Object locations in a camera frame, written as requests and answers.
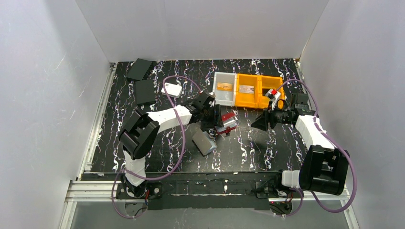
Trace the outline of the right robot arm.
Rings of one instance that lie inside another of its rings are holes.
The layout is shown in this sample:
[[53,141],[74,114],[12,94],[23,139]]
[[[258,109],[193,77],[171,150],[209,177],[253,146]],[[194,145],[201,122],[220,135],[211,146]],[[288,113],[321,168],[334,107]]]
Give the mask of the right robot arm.
[[277,124],[291,124],[301,135],[307,148],[300,170],[284,170],[278,175],[276,187],[340,195],[343,192],[349,163],[344,154],[325,137],[319,118],[308,104],[307,94],[295,93],[290,103],[281,93],[270,89],[268,107],[252,123],[252,127],[267,131]]

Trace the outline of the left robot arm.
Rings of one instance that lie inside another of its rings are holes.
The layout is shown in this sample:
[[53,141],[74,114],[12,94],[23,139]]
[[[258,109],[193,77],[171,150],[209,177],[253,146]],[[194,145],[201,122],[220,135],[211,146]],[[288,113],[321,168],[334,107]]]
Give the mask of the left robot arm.
[[204,156],[217,148],[214,139],[216,135],[230,135],[237,128],[235,114],[222,114],[220,105],[215,102],[215,95],[204,91],[170,109],[158,112],[136,110],[118,135],[119,146],[126,162],[126,169],[120,178],[124,188],[140,198],[147,192],[148,181],[165,178],[165,175],[157,178],[146,177],[146,155],[152,149],[159,133],[180,127],[183,135],[182,147],[178,162],[168,172],[171,175],[180,165],[186,151],[185,127],[194,123],[198,123],[200,128],[192,136],[192,142]]

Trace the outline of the red leather card holder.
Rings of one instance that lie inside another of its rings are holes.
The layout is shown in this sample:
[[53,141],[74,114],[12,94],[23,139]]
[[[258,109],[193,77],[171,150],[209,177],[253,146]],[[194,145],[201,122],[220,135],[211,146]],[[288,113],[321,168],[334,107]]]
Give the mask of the red leather card holder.
[[231,131],[235,130],[237,127],[234,112],[229,112],[222,115],[221,121],[223,122],[223,126],[215,126],[216,133],[219,135],[230,135]]

